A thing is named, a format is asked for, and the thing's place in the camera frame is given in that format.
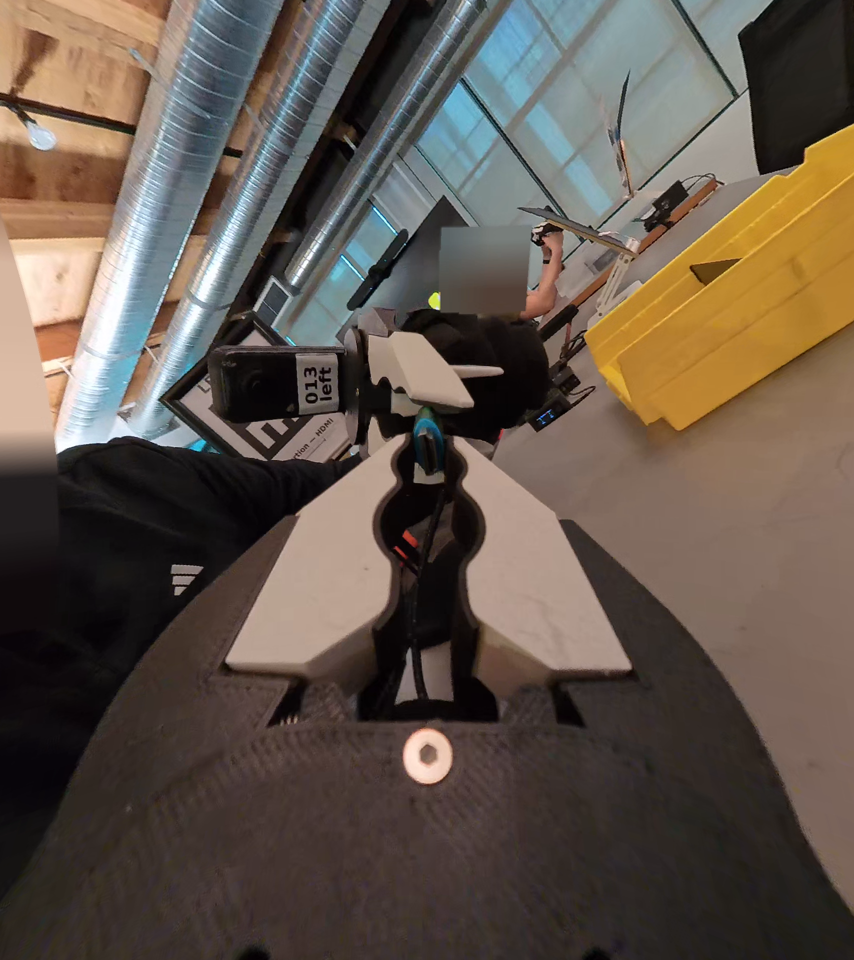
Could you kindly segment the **silver ventilation duct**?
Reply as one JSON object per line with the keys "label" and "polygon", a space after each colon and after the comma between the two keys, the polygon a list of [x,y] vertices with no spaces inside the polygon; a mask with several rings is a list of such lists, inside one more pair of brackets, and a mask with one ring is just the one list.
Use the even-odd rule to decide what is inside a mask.
{"label": "silver ventilation duct", "polygon": [[57,452],[109,438],[281,7],[171,2],[54,427]]}
{"label": "silver ventilation duct", "polygon": [[205,354],[293,184],[340,101],[388,2],[304,2],[280,50],[158,361],[178,375]]}
{"label": "silver ventilation duct", "polygon": [[484,1],[443,4],[289,261],[285,283],[293,297],[303,296],[337,258],[351,223],[389,172],[488,6]]}

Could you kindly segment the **person's black clothed torso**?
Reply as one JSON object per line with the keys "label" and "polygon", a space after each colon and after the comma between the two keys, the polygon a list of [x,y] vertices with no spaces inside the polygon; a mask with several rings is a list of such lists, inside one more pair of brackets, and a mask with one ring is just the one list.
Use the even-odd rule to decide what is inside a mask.
{"label": "person's black clothed torso", "polygon": [[0,633],[0,904],[122,683],[225,558],[212,539],[82,534],[61,548],[41,624]]}

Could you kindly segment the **person's left forearm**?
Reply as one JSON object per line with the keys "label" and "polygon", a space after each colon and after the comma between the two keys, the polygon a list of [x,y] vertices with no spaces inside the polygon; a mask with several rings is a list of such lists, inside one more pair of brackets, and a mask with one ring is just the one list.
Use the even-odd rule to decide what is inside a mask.
{"label": "person's left forearm", "polygon": [[88,639],[154,637],[361,462],[251,460],[130,437],[58,454],[55,626]]}

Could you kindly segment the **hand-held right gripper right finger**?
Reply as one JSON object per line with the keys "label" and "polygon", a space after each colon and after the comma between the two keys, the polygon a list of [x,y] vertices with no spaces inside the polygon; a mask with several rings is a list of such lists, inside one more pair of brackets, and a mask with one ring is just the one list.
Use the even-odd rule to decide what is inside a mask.
{"label": "hand-held right gripper right finger", "polygon": [[500,700],[628,675],[632,663],[558,516],[464,439],[454,448],[465,463],[459,487],[481,521],[465,569],[472,675]]}

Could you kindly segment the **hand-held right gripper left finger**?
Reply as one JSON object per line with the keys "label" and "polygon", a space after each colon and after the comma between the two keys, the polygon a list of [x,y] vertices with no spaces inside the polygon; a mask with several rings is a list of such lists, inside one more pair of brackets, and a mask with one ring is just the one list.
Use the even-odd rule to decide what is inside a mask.
{"label": "hand-held right gripper left finger", "polygon": [[374,679],[374,626],[398,593],[375,522],[398,488],[407,442],[388,440],[296,515],[226,655],[229,668],[334,683],[347,695]]}

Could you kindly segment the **black wall screen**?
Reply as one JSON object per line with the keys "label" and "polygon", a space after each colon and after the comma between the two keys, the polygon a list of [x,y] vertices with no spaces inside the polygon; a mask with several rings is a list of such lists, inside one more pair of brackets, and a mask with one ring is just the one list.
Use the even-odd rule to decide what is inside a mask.
{"label": "black wall screen", "polygon": [[347,309],[380,307],[403,317],[428,307],[430,297],[441,289],[442,231],[467,226],[450,200],[442,197],[413,234],[402,229],[390,241],[349,297]]}

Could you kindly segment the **black desk monitor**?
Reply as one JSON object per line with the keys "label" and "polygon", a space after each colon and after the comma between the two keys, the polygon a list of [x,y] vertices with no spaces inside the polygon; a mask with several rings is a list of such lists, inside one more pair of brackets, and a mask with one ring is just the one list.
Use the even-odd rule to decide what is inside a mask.
{"label": "black desk monitor", "polygon": [[738,42],[759,174],[854,124],[854,1],[773,1]]}

